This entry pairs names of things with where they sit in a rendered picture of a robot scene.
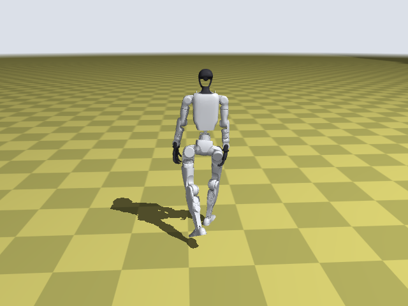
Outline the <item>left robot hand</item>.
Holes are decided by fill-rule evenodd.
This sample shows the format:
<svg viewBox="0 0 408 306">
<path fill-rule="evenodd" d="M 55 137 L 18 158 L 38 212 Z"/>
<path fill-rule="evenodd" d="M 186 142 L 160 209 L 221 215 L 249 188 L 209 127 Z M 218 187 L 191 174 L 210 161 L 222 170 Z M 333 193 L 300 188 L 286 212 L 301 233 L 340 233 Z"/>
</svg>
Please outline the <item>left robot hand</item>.
<svg viewBox="0 0 408 306">
<path fill-rule="evenodd" d="M 175 164 L 180 164 L 180 162 L 182 162 L 182 161 L 180 161 L 180 159 L 179 159 L 179 156 L 182 157 L 182 156 L 180 155 L 180 153 L 179 153 L 179 148 L 180 148 L 180 146 L 177 146 L 177 143 L 176 143 L 176 142 L 173 142 L 173 162 L 174 162 Z"/>
</svg>

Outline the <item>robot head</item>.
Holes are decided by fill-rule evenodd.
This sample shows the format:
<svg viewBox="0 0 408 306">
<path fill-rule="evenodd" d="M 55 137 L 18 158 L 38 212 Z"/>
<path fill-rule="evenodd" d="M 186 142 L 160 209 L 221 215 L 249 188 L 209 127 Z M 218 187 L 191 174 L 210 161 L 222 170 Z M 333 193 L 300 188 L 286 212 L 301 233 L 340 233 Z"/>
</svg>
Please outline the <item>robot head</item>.
<svg viewBox="0 0 408 306">
<path fill-rule="evenodd" d="M 210 87 L 210 85 L 212 83 L 212 78 L 213 78 L 213 74 L 209 69 L 203 69 L 203 70 L 201 70 L 199 72 L 198 80 L 199 80 L 200 86 L 202 88 L 202 90 L 201 90 L 201 92 L 199 94 L 213 94 L 212 92 L 210 92 L 210 89 L 209 89 L 209 87 Z M 202 86 L 202 84 L 200 82 L 200 79 L 204 79 L 204 81 L 207 81 L 208 79 L 210 79 L 209 86 L 208 87 Z"/>
</svg>

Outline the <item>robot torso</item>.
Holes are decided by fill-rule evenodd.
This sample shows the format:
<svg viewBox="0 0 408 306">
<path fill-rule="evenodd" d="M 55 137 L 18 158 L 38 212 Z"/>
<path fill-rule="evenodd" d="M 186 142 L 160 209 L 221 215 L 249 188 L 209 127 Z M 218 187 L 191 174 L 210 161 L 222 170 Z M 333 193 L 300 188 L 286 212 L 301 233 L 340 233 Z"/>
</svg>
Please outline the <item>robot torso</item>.
<svg viewBox="0 0 408 306">
<path fill-rule="evenodd" d="M 200 133 L 199 140 L 196 140 L 196 153 L 201 156 L 211 156 L 213 141 L 210 141 L 210 133 L 213 131 L 218 122 L 219 114 L 219 96 L 217 93 L 213 94 L 199 94 L 193 95 L 193 121 L 196 129 L 204 131 Z"/>
</svg>

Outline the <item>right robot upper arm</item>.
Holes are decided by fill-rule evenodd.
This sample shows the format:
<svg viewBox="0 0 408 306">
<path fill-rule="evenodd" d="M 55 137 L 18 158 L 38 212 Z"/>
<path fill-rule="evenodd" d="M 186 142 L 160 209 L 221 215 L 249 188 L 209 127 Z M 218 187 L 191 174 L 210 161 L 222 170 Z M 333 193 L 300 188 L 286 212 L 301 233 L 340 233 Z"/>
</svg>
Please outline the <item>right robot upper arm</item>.
<svg viewBox="0 0 408 306">
<path fill-rule="evenodd" d="M 221 104 L 220 111 L 221 111 L 221 120 L 219 121 L 219 125 L 222 128 L 227 127 L 228 121 L 228 98 L 226 96 L 218 95 L 219 96 L 219 104 Z"/>
</svg>

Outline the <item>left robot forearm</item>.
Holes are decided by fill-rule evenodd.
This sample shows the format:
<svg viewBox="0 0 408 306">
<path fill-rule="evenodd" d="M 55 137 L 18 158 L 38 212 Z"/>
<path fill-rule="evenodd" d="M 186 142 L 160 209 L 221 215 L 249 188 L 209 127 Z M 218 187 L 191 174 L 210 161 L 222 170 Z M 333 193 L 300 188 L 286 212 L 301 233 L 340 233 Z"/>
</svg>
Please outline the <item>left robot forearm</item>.
<svg viewBox="0 0 408 306">
<path fill-rule="evenodd" d="M 177 119 L 176 132 L 175 132 L 174 141 L 173 141 L 173 142 L 177 143 L 177 146 L 180 145 L 180 141 L 182 139 L 182 133 L 183 132 L 184 132 L 184 128 L 182 126 L 180 126 L 180 118 L 178 118 Z"/>
</svg>

